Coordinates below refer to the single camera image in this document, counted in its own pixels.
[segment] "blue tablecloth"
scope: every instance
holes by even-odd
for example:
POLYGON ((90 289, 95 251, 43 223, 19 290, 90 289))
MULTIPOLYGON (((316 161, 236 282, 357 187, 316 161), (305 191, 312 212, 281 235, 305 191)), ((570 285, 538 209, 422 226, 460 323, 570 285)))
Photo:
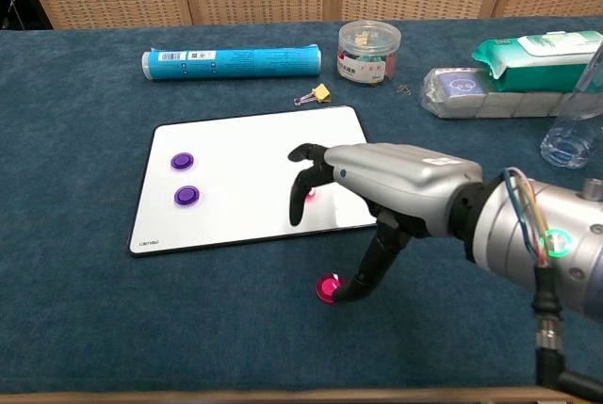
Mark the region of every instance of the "blue tablecloth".
MULTIPOLYGON (((370 230, 127 254, 155 126, 294 110, 319 82, 371 142, 465 157, 486 179, 511 165, 573 188, 602 176, 599 158, 580 171, 540 158, 550 120, 439 120, 419 93, 429 69, 474 65, 484 39, 603 18, 395 25, 397 75, 375 88, 337 77, 338 23, 0 32, 0 392, 533 384, 531 294, 454 239, 411 241, 369 299, 341 306, 318 301, 316 279, 353 274, 370 230), (313 42, 316 78, 150 82, 140 67, 151 47, 313 42)), ((600 373, 603 329, 567 312, 563 330, 570 366, 600 373)))

